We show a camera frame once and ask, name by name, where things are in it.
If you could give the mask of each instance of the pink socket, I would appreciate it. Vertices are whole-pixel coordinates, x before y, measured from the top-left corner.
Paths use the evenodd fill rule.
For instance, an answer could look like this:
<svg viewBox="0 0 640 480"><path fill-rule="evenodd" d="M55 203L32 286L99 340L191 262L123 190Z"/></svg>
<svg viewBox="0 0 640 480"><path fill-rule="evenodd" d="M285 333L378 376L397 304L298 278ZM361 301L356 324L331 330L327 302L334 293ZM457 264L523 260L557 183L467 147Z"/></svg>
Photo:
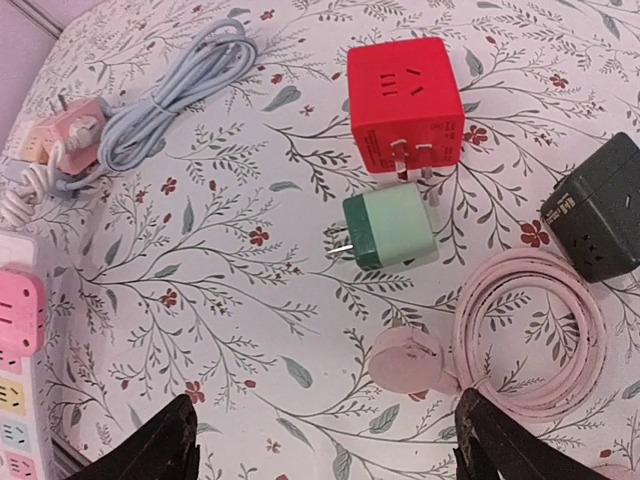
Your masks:
<svg viewBox="0 0 640 480"><path fill-rule="evenodd" d="M458 380L444 369L438 340L413 327L392 328L376 338L369 374L380 387L395 393L460 391Z"/></svg>
<svg viewBox="0 0 640 480"><path fill-rule="evenodd" d="M21 357L44 343L46 296L42 280L30 273L0 270L0 348Z"/></svg>

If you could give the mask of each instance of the metal plug pin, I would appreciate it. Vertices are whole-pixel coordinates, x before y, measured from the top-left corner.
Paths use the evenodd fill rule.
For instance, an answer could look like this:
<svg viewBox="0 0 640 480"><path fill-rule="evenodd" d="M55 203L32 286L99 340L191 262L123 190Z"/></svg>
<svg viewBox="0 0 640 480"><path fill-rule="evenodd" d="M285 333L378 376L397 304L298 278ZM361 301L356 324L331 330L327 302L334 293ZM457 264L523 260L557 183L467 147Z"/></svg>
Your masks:
<svg viewBox="0 0 640 480"><path fill-rule="evenodd" d="M409 180L406 145L407 141L404 138L391 142L391 148L393 148L393 159L396 162L396 174L398 175L398 181L400 182L406 182Z"/></svg>

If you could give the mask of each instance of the blue outlet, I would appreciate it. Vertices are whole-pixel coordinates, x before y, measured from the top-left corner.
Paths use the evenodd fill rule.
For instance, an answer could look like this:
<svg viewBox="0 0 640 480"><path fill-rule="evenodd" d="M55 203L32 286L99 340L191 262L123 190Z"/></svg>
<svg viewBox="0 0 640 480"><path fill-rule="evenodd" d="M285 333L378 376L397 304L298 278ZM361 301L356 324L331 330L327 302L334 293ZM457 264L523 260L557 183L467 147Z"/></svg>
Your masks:
<svg viewBox="0 0 640 480"><path fill-rule="evenodd" d="M17 448L23 452L31 451L29 443L29 429L24 423L0 418L2 443L7 447Z"/></svg>

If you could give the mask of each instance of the white cable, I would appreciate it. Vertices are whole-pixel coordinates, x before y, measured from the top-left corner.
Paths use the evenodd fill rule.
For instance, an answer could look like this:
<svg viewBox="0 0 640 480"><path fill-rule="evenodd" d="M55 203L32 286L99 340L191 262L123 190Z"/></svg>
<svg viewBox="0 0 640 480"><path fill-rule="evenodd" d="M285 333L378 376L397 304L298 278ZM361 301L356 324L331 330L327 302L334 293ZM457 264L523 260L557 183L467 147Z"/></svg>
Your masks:
<svg viewBox="0 0 640 480"><path fill-rule="evenodd" d="M0 214L13 228L24 227L36 213L35 206L49 195L56 170L66 156L63 142L56 142L51 149L47 166L33 164L22 173L22 185L7 190L0 200Z"/></svg>
<svg viewBox="0 0 640 480"><path fill-rule="evenodd" d="M235 30L225 32L227 28ZM162 78L150 98L105 112L100 167L81 181L60 185L82 188L107 171L124 172L153 155L175 117L187 106L214 95L246 75L258 55L256 43L233 19L205 28Z"/></svg>

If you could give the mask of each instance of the pink power strip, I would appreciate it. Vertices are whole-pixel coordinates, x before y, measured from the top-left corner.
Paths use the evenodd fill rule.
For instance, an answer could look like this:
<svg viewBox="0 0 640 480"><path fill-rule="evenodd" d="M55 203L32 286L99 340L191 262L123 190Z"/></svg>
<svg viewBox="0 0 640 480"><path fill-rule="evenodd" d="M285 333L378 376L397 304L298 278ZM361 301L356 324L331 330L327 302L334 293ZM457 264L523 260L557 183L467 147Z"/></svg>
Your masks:
<svg viewBox="0 0 640 480"><path fill-rule="evenodd" d="M0 349L4 355L30 357L44 343L46 296L42 280L15 270L0 270Z"/></svg>

